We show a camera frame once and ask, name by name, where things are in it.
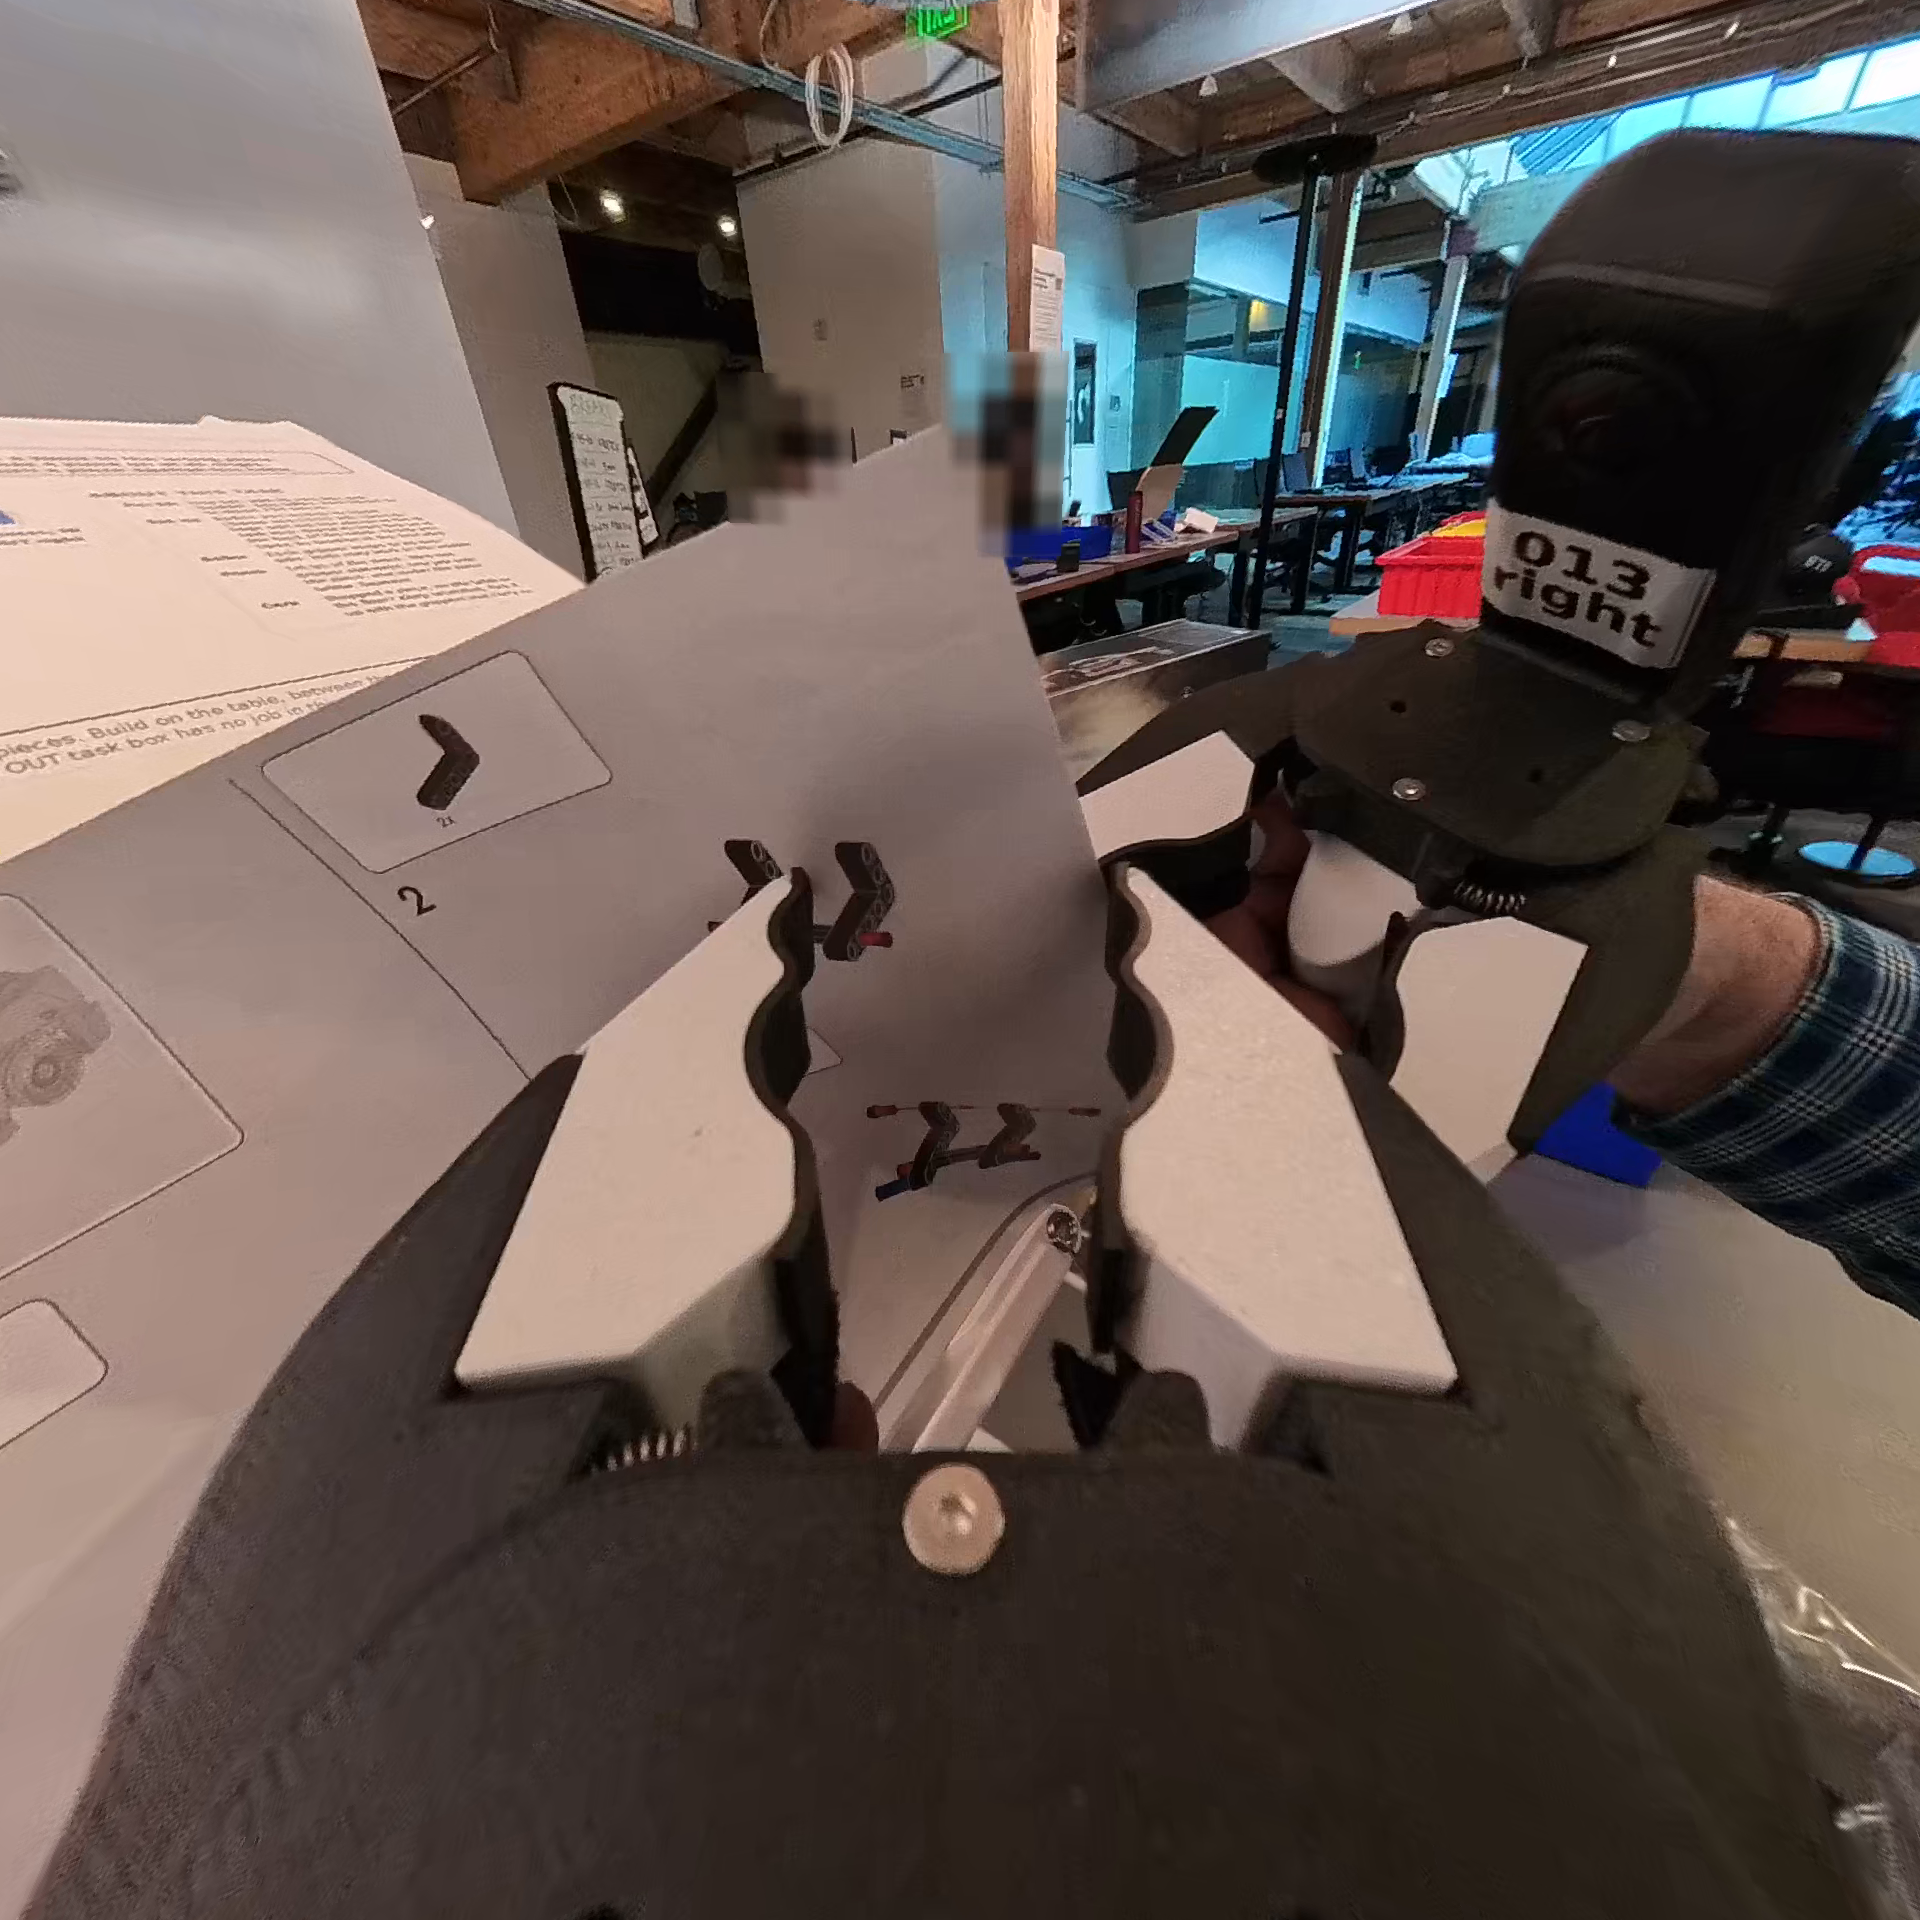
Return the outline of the black-framed whiteboard sign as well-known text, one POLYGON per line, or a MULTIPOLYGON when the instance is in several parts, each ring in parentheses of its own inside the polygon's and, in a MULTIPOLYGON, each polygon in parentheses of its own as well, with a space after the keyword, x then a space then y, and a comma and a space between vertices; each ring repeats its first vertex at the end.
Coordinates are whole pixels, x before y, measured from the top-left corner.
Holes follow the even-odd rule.
POLYGON ((566 503, 592 586, 647 560, 663 535, 619 400, 574 382, 546 386, 566 503))

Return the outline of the person's right hand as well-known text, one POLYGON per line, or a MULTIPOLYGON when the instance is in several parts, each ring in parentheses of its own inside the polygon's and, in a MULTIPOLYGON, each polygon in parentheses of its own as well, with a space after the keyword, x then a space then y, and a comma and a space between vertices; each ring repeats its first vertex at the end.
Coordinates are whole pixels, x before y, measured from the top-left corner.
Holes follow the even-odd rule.
MULTIPOLYGON (((1335 1048, 1356 1048, 1336 1002, 1298 979, 1288 910, 1309 857, 1283 787, 1248 815, 1255 831, 1244 897, 1206 928, 1335 1048)), ((1766 1056, 1819 979, 1826 936, 1804 904, 1698 876, 1686 969, 1638 1042, 1600 1082, 1637 1113, 1664 1119, 1731 1087, 1766 1056)))

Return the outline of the red plastic bin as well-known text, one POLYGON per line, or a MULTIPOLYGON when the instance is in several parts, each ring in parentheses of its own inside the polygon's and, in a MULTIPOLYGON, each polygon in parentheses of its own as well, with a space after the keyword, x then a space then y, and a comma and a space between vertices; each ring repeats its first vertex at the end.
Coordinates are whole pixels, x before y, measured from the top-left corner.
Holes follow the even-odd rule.
POLYGON ((1487 513, 1463 513, 1382 554, 1378 615, 1476 622, 1485 524, 1487 513))

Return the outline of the wooden post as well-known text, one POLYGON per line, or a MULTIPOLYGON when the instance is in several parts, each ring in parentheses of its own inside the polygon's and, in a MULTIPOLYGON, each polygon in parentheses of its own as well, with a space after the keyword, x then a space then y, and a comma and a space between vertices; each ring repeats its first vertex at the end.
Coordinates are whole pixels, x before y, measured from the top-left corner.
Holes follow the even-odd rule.
POLYGON ((1058 2, 998 2, 1005 329, 1021 355, 1062 345, 1058 48, 1058 2))

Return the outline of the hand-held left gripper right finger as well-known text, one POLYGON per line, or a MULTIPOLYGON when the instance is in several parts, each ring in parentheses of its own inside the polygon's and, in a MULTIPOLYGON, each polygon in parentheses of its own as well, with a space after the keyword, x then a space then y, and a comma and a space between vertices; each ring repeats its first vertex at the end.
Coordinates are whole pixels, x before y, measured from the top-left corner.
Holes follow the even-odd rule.
POLYGON ((1342 1056, 1138 864, 1112 864, 1087 1348, 1058 1361, 1083 1444, 1147 1374, 1198 1386, 1238 1450, 1294 1386, 1419 1399, 1458 1370, 1342 1056))

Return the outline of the white printed paper sheet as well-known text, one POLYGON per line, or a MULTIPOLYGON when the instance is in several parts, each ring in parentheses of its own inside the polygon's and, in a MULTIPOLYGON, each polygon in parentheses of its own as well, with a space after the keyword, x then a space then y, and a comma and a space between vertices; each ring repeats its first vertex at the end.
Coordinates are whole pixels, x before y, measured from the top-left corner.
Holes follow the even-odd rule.
POLYGON ((294 424, 3 422, 3 857, 580 591, 294 424))

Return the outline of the dark printed box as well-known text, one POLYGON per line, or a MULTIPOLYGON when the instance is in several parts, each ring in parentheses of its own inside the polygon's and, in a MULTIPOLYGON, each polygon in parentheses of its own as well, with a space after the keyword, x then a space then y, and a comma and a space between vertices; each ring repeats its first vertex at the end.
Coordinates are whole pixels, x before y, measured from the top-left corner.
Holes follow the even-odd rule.
POLYGON ((1198 620, 1168 620, 1035 659, 1070 779, 1195 690, 1263 671, 1272 641, 1198 620))

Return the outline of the metal book stand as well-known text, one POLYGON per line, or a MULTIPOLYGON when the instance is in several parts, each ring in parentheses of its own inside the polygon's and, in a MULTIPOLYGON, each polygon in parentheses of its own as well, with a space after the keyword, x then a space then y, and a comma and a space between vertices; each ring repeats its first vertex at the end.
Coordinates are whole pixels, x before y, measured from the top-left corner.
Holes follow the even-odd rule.
POLYGON ((1056 1344, 1087 1346, 1091 1178, 1043 1188, 982 1242, 870 1402, 879 1451, 1067 1450, 1056 1344))

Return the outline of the person's right forearm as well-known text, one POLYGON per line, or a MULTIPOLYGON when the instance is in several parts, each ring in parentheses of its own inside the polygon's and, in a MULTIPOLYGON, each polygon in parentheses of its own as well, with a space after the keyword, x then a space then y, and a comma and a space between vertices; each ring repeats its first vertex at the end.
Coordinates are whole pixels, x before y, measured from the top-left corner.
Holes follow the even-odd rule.
POLYGON ((1826 1250, 1869 1297, 1918 1315, 1918 968, 1900 936, 1805 906, 1818 983, 1772 1051, 1686 1111, 1616 1098, 1622 1130, 1748 1214, 1826 1250))

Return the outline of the clear bag of lego parts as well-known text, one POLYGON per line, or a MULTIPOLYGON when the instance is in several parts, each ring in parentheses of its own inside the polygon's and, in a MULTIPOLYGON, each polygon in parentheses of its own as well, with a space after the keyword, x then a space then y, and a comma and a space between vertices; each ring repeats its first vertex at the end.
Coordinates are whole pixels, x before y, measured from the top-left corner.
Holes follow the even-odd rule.
POLYGON ((1863 1911, 1916 1919, 1916 1674, 1733 1516, 1718 1524, 1781 1662, 1863 1911))

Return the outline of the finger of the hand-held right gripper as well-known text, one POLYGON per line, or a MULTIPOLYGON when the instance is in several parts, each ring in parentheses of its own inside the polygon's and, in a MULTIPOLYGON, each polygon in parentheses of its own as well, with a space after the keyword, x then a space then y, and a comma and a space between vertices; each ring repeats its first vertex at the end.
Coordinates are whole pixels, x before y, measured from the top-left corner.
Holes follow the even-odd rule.
POLYGON ((1202 737, 1092 792, 1078 804, 1095 862, 1195 849, 1242 827, 1258 764, 1227 737, 1202 737))

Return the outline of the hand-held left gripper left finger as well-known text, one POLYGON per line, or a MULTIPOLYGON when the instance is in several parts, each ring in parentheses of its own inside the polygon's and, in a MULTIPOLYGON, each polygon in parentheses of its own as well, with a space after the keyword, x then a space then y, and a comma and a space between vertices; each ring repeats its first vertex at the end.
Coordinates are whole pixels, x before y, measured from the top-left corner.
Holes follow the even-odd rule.
POLYGON ((712 1379, 773 1382, 831 1441, 837 1297, 810 1135, 812 886, 767 881, 574 1056, 452 1376, 627 1387, 692 1427, 712 1379))

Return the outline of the background work table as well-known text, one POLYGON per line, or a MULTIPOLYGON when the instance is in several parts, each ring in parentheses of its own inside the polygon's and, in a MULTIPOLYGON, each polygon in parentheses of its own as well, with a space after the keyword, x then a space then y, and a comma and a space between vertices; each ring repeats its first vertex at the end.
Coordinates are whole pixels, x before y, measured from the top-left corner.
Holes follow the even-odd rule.
POLYGON ((1037 651, 1182 617, 1238 626, 1255 601, 1259 554, 1255 520, 1223 520, 1211 531, 1143 540, 1138 552, 1083 554, 1070 569, 1030 563, 1014 571, 1013 591, 1037 651))

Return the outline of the lego instruction booklet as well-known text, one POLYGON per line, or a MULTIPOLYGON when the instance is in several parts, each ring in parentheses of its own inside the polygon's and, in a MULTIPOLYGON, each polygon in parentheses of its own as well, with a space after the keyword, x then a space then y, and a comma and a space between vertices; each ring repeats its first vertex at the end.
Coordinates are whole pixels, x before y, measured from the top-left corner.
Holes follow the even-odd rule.
POLYGON ((4 1675, 95 1718, 216 1451, 418 1194, 812 881, 843 1364, 1091 1174, 1102 887, 976 473, 927 432, 4 866, 4 1675))

